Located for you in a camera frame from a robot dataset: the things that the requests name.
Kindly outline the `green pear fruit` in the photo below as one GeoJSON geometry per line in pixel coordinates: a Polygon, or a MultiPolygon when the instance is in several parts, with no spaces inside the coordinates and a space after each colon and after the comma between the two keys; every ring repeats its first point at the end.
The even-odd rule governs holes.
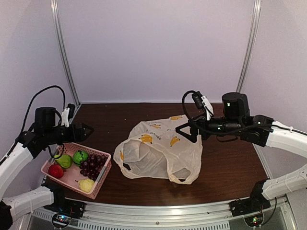
{"type": "Polygon", "coordinates": [[[60,158],[55,159],[55,161],[64,169],[68,169],[72,166],[72,157],[68,154],[63,154],[60,158]]]}

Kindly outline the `dark red grape bunch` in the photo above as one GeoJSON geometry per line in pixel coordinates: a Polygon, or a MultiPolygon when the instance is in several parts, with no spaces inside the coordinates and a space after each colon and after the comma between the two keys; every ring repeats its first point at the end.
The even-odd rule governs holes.
{"type": "Polygon", "coordinates": [[[107,156],[105,155],[90,155],[87,160],[81,161],[79,166],[80,174],[95,181],[106,163],[106,160],[107,156]]]}

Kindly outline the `beige plastic bag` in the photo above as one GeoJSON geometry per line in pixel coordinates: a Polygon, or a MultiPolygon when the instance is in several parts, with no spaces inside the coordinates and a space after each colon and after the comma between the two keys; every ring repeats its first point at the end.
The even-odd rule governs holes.
{"type": "Polygon", "coordinates": [[[193,143],[175,131],[187,121],[185,115],[177,115],[139,122],[114,151],[122,174],[130,179],[150,177],[192,184],[201,171],[202,142],[197,137],[193,143]]]}

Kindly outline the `red fruit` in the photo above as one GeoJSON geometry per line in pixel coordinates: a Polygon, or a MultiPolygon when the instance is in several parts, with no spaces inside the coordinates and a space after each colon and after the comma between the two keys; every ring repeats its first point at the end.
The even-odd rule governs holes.
{"type": "Polygon", "coordinates": [[[60,165],[53,164],[49,167],[48,174],[51,175],[52,177],[60,179],[64,176],[64,170],[60,165]]]}

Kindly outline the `yellow fruit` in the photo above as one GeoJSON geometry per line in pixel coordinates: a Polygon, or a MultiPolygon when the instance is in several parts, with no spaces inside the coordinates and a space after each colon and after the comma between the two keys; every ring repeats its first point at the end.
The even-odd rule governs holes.
{"type": "Polygon", "coordinates": [[[80,190],[89,193],[94,186],[94,181],[91,179],[83,179],[78,181],[78,185],[80,190]]]}

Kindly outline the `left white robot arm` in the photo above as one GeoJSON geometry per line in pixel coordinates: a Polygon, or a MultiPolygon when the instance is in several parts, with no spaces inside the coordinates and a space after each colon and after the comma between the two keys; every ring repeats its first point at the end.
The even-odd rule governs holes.
{"type": "MultiPolygon", "coordinates": [[[[0,161],[0,194],[4,195],[19,172],[39,153],[54,144],[82,142],[94,132],[84,124],[70,124],[70,108],[59,113],[53,107],[41,107],[35,111],[35,120],[28,130],[22,130],[10,150],[0,161]]],[[[0,228],[8,230],[21,216],[33,210],[51,205],[59,213],[69,209],[63,189],[57,185],[41,185],[28,193],[0,198],[0,228]]]]}

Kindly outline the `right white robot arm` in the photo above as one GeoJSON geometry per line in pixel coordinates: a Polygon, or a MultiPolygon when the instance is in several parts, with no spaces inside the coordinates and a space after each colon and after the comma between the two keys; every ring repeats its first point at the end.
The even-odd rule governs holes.
{"type": "MultiPolygon", "coordinates": [[[[182,96],[182,108],[187,123],[176,127],[176,132],[195,143],[197,137],[207,140],[210,136],[233,136],[260,147],[285,150],[302,157],[307,156],[307,134],[286,126],[271,117],[250,115],[248,98],[239,92],[222,96],[223,116],[213,114],[213,107],[206,96],[190,90],[182,96]]],[[[257,211],[264,201],[303,189],[307,186],[307,167],[275,179],[257,182],[246,200],[249,211],[257,211]]]]}

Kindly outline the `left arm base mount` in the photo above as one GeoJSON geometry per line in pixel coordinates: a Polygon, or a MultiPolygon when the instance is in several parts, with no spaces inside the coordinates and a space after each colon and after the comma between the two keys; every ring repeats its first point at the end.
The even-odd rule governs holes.
{"type": "Polygon", "coordinates": [[[43,183],[44,188],[48,188],[53,197],[53,202],[44,206],[44,209],[53,211],[59,215],[58,222],[68,225],[68,218],[80,219],[83,217],[85,203],[82,201],[71,200],[65,197],[64,190],[60,185],[43,183]]]}

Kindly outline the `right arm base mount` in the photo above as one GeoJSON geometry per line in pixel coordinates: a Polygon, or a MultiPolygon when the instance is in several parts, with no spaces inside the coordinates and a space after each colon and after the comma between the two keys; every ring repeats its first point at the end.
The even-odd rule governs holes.
{"type": "Polygon", "coordinates": [[[245,223],[252,228],[264,223],[263,211],[271,207],[270,201],[262,195],[264,182],[265,180],[257,182],[248,198],[239,198],[229,203],[232,216],[245,216],[245,223]]]}

